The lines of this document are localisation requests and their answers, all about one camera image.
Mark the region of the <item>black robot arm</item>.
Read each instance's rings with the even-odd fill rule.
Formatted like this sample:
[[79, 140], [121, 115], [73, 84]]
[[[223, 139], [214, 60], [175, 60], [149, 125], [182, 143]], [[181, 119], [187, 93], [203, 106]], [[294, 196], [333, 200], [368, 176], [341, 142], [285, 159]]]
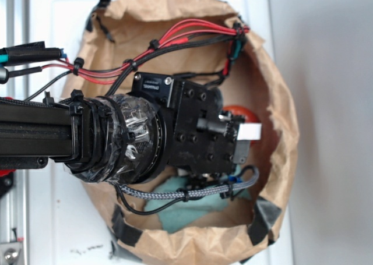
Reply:
[[56, 103], [1, 100], [1, 168], [65, 164], [87, 183], [151, 181], [167, 166], [197, 176], [230, 174], [246, 162], [262, 125], [223, 108], [219, 89], [137, 73], [127, 94]]

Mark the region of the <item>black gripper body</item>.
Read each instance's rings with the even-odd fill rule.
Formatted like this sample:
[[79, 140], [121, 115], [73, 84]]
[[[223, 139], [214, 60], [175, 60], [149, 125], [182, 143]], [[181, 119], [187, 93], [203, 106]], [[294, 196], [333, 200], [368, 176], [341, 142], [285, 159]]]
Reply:
[[152, 124], [159, 140], [151, 173], [166, 165], [192, 174], [230, 174], [247, 160], [262, 125], [223, 108], [218, 88], [170, 75], [138, 72], [131, 94], [156, 112]]

